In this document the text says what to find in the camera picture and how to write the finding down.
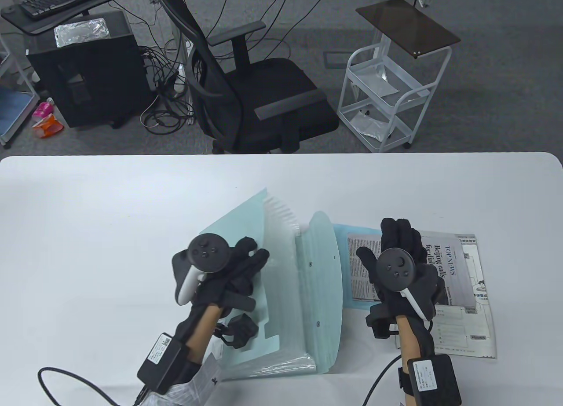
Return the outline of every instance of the black pc case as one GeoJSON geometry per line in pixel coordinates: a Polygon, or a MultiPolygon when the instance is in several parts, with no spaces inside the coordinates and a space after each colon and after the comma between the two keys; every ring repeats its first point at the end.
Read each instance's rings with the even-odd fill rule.
{"type": "Polygon", "coordinates": [[[26,56],[70,127],[119,127],[153,100],[143,59],[121,10],[78,16],[104,18],[109,36],[58,48],[54,30],[26,37],[26,56]]]}

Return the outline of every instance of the white controller handle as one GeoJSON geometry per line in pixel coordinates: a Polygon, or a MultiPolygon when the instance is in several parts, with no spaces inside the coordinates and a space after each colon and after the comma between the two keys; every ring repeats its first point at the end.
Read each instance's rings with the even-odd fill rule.
{"type": "Polygon", "coordinates": [[[197,269],[193,265],[187,272],[186,278],[183,280],[182,287],[178,293],[178,305],[183,306],[193,298],[199,283],[205,280],[207,274],[197,269]]]}
{"type": "Polygon", "coordinates": [[[401,294],[402,297],[405,297],[408,300],[408,302],[413,307],[414,311],[420,317],[420,319],[422,319],[423,321],[428,321],[428,318],[424,316],[424,314],[422,313],[422,309],[420,309],[420,306],[418,305],[418,303],[413,297],[413,294],[410,293],[410,290],[408,290],[408,288],[401,290],[399,293],[401,294]]]}

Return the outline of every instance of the chair base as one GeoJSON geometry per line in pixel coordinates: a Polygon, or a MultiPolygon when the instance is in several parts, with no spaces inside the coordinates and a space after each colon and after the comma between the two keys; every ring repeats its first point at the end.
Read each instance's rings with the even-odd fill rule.
{"type": "Polygon", "coordinates": [[[219,145],[217,141],[213,141],[213,148],[211,149],[211,153],[215,155],[225,154],[225,149],[219,145]]]}

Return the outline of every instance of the paper document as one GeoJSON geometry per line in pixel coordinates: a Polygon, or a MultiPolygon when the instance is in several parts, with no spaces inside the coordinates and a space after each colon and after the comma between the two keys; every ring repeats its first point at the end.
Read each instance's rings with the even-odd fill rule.
{"type": "MultiPolygon", "coordinates": [[[[435,350],[437,354],[496,359],[497,342],[494,335],[493,315],[477,251],[477,239],[474,235],[457,235],[457,237],[463,247],[476,305],[473,308],[436,305],[434,328],[431,333],[435,350]]],[[[395,338],[395,343],[400,347],[398,336],[395,338]]]]}
{"type": "MultiPolygon", "coordinates": [[[[473,288],[463,255],[462,244],[454,234],[421,232],[422,245],[428,253],[428,264],[434,265],[444,279],[447,295],[445,305],[475,307],[473,288]]],[[[369,282],[368,272],[356,256],[361,246],[370,248],[378,257],[381,254],[381,236],[348,233],[350,247],[350,279],[352,298],[359,301],[379,300],[373,285],[369,282]]]]}
{"type": "MultiPolygon", "coordinates": [[[[448,301],[454,303],[454,305],[436,305],[432,329],[436,353],[497,358],[493,316],[475,235],[420,233],[422,243],[428,251],[428,263],[437,267],[438,274],[444,278],[446,288],[449,287],[448,301]],[[450,271],[452,263],[458,274],[456,276],[450,271]],[[471,304],[467,299],[467,284],[473,298],[473,306],[456,306],[457,302],[471,304]]],[[[378,298],[373,285],[369,282],[366,269],[356,257],[356,250],[360,246],[372,249],[378,257],[381,253],[381,236],[348,233],[352,298],[354,301],[361,301],[356,303],[365,302],[366,305],[371,305],[378,298]]],[[[400,347],[398,336],[395,338],[395,343],[400,347]]]]}

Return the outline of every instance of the chair armrest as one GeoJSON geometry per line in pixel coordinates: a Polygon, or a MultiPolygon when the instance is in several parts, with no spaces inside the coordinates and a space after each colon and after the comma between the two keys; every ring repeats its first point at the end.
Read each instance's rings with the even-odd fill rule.
{"type": "Polygon", "coordinates": [[[326,100],[326,94],[320,89],[304,92],[303,94],[294,95],[281,101],[272,102],[255,108],[254,112],[259,120],[266,120],[275,116],[281,116],[303,108],[308,105],[316,104],[326,100]]]}
{"type": "Polygon", "coordinates": [[[250,32],[255,32],[260,29],[264,29],[266,24],[261,20],[257,20],[256,22],[249,23],[247,25],[238,26],[237,28],[233,28],[230,30],[226,30],[225,32],[221,32],[215,36],[207,38],[207,44],[214,47],[219,44],[223,44],[223,42],[230,41],[234,38],[244,36],[246,34],[250,34],[250,32]]]}

